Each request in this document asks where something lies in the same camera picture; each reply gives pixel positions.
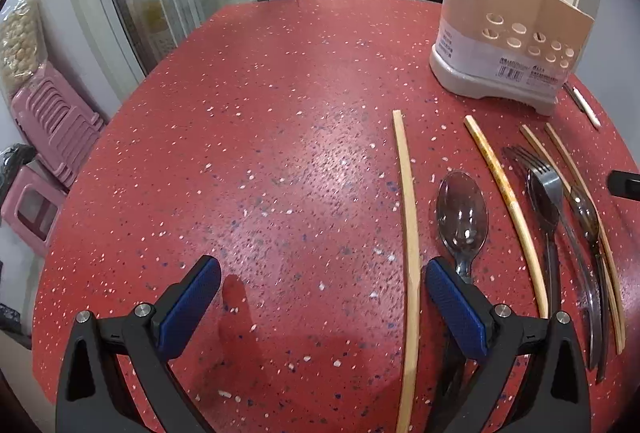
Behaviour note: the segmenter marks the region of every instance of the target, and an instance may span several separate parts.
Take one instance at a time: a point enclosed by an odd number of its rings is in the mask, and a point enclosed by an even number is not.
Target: barcode
[[[522,71],[502,65],[500,70],[498,70],[498,77],[510,79],[517,83],[522,79]]]

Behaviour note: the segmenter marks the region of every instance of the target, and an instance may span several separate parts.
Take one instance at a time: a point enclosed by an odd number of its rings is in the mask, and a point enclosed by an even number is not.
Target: round hole
[[[497,39],[498,33],[495,32],[492,28],[484,28],[482,29],[482,35],[488,39]]]
[[[511,28],[513,29],[514,32],[517,32],[518,34],[527,33],[527,27],[525,27],[521,23],[514,23],[513,25],[511,25]]]
[[[495,25],[502,25],[504,23],[504,18],[502,16],[500,16],[500,14],[494,14],[492,12],[490,12],[486,18],[491,22],[494,23]]]
[[[510,36],[509,38],[507,38],[507,44],[513,48],[520,48],[520,46],[522,45],[522,42],[518,38],[514,38],[513,36]]]

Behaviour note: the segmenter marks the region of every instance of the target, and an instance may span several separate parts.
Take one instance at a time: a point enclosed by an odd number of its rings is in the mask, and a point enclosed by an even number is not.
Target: stacked pink stools
[[[30,197],[30,192],[36,192],[44,199],[31,219],[22,212],[24,206],[28,205],[24,203]],[[44,180],[33,169],[22,166],[2,203],[0,216],[34,253],[46,257],[52,230],[65,198],[66,195],[61,190]]]
[[[100,137],[100,116],[49,62],[15,94],[11,113],[38,160],[70,188]]]

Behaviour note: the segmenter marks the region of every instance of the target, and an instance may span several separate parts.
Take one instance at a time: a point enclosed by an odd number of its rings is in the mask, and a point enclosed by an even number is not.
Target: label
[[[544,59],[463,36],[443,18],[440,19],[436,51],[458,72],[553,97],[569,75],[568,70],[545,66]]]

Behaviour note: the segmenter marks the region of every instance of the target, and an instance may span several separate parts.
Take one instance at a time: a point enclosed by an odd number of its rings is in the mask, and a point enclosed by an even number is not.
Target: blue gripper pad
[[[482,361],[488,353],[486,323],[451,279],[452,275],[458,276],[456,271],[448,264],[446,267],[449,269],[443,267],[441,263],[444,262],[446,260],[443,258],[433,258],[427,263],[425,280],[427,290],[464,356],[467,359]],[[478,291],[488,305],[481,304],[479,311],[487,311],[491,308],[489,302],[475,286],[468,285],[465,291],[468,289]]]
[[[220,288],[222,271],[213,256],[202,256],[179,283],[170,285],[156,302],[152,329],[159,357],[179,357],[211,300]]]

